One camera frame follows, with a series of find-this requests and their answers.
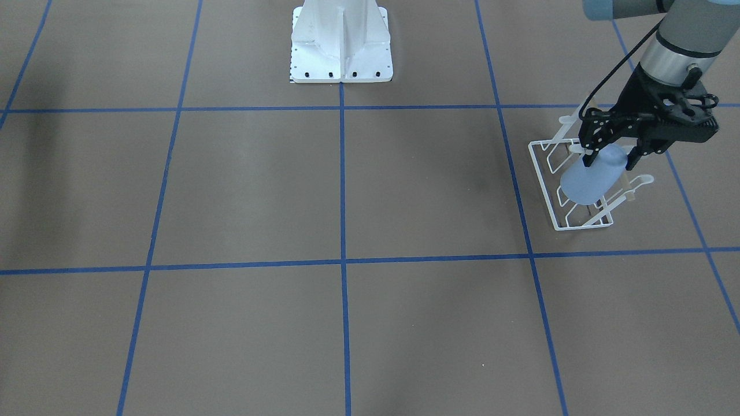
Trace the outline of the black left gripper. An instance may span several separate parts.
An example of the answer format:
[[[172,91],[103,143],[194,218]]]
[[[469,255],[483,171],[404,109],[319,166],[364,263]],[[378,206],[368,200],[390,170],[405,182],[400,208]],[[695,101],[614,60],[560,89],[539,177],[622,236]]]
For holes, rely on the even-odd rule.
[[[590,106],[579,114],[584,167],[590,168],[602,149],[621,138],[626,118],[638,122],[638,140],[627,155],[626,171],[632,171],[642,157],[663,153],[665,141],[702,144],[711,139],[719,131],[713,115],[719,99],[706,91],[700,80],[703,74],[700,68],[688,69],[679,86],[672,86],[637,66],[613,111]]]

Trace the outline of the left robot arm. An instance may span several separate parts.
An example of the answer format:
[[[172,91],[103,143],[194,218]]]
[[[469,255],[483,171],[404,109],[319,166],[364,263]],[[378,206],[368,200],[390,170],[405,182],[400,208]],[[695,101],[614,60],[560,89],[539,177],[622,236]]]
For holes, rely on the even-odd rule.
[[[584,166],[623,137],[637,141],[624,164],[631,170],[645,155],[665,153],[675,142],[703,144],[719,131],[718,97],[701,78],[737,33],[737,1],[584,1],[582,7],[593,21],[663,15],[640,40],[647,49],[613,108],[581,106]]]

